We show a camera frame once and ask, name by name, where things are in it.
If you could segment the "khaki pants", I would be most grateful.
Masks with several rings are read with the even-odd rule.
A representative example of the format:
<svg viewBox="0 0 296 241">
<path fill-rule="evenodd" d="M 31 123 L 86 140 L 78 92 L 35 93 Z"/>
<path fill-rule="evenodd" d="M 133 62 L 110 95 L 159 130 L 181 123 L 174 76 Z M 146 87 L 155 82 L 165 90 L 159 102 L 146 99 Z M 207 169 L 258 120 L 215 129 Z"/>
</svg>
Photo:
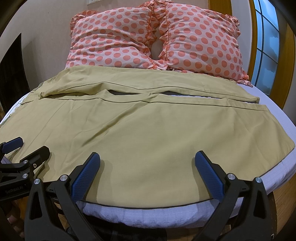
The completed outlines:
<svg viewBox="0 0 296 241">
<path fill-rule="evenodd" d="M 259 97 L 206 74 L 75 66 L 43 82 L 1 125 L 21 137 L 16 162 L 47 146 L 39 175 L 55 181 L 91 153 L 102 159 L 86 200 L 125 208 L 192 204 L 210 195 L 193 168 L 202 150 L 225 172 L 252 180 L 294 148 Z"/>
</svg>

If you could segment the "white bed sheet mattress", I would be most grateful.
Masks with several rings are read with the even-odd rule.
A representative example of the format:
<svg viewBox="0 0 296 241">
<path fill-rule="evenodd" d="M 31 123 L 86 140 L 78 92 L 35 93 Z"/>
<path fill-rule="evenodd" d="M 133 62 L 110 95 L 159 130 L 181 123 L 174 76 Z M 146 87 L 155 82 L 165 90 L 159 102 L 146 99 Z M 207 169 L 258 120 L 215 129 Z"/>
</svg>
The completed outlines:
<svg viewBox="0 0 296 241">
<path fill-rule="evenodd" d="M 295 125 L 290 118 L 265 94 L 256 87 L 246 87 L 250 94 L 257 94 L 260 104 L 265 104 L 281 124 L 288 136 L 295 140 Z M 289 181 L 295 174 L 295 151 L 287 155 L 279 164 L 262 175 L 266 192 L 271 193 Z M 84 201 L 77 202 L 80 210 L 113 223 L 143 228 L 201 227 L 209 219 L 218 205 L 217 200 L 207 200 L 195 204 L 157 209 L 128 209 L 108 207 Z"/>
</svg>

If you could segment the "black bedside panel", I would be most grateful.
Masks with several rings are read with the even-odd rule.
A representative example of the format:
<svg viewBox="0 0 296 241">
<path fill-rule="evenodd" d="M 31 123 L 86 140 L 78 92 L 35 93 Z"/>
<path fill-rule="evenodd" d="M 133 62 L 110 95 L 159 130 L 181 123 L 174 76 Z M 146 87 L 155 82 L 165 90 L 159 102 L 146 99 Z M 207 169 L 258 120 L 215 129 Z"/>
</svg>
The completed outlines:
<svg viewBox="0 0 296 241">
<path fill-rule="evenodd" d="M 5 113 L 30 92 L 23 66 L 22 35 L 13 41 L 1 61 L 1 106 Z"/>
</svg>

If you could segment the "left polka dot pillow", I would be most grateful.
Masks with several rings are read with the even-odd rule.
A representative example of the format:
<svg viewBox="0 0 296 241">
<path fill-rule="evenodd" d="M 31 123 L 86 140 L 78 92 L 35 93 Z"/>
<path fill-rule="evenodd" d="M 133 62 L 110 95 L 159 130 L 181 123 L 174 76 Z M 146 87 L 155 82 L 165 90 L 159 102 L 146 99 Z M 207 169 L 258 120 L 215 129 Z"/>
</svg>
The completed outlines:
<svg viewBox="0 0 296 241">
<path fill-rule="evenodd" d="M 78 13 L 70 21 L 71 46 L 65 67 L 165 70 L 166 63 L 154 60 L 151 54 L 158 26 L 153 1 L 138 7 Z"/>
</svg>

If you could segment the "polka dot pillow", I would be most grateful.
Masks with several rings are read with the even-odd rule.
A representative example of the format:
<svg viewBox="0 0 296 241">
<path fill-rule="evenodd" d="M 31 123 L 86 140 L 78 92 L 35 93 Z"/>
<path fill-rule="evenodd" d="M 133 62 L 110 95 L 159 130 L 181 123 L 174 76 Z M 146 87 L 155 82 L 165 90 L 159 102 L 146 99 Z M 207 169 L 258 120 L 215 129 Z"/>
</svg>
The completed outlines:
<svg viewBox="0 0 296 241">
<path fill-rule="evenodd" d="M 238 45 L 239 21 L 191 4 L 154 1 L 162 50 L 158 63 L 167 70 L 205 73 L 250 86 Z"/>
<path fill-rule="evenodd" d="M 151 54 L 158 26 L 153 1 L 138 7 L 78 13 L 70 21 L 71 46 L 65 67 L 165 70 L 166 63 L 154 60 Z"/>
</svg>

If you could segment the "frosted glass window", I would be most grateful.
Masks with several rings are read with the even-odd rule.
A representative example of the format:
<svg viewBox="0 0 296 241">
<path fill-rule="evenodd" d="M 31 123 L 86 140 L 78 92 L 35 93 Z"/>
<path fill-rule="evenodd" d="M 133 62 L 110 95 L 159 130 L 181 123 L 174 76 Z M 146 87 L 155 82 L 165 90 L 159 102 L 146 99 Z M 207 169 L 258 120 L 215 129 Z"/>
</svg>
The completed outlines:
<svg viewBox="0 0 296 241">
<path fill-rule="evenodd" d="M 251 83 L 270 95 L 278 67 L 280 32 L 276 9 L 270 1 L 253 1 L 257 24 L 255 66 Z"/>
</svg>

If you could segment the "right polka dot pillow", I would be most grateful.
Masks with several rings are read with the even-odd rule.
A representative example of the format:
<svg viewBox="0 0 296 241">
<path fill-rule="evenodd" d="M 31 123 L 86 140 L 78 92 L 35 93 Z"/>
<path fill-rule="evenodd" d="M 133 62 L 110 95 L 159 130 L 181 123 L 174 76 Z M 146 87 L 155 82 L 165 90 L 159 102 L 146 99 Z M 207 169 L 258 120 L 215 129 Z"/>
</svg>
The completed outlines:
<svg viewBox="0 0 296 241">
<path fill-rule="evenodd" d="M 239 21 L 191 4 L 154 1 L 162 50 L 158 63 L 167 70 L 205 73 L 250 86 L 238 45 Z"/>
</svg>

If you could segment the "white wall socket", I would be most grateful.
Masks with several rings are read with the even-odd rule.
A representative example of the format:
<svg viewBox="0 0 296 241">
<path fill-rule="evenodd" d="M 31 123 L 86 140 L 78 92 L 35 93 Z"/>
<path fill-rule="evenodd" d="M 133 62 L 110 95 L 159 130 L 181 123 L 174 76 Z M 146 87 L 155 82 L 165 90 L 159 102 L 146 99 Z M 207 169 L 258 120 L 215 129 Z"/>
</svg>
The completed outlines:
<svg viewBox="0 0 296 241">
<path fill-rule="evenodd" d="M 98 3 L 100 2 L 101 0 L 87 0 L 87 5 L 91 5 L 91 4 L 95 4 L 95 3 Z"/>
</svg>

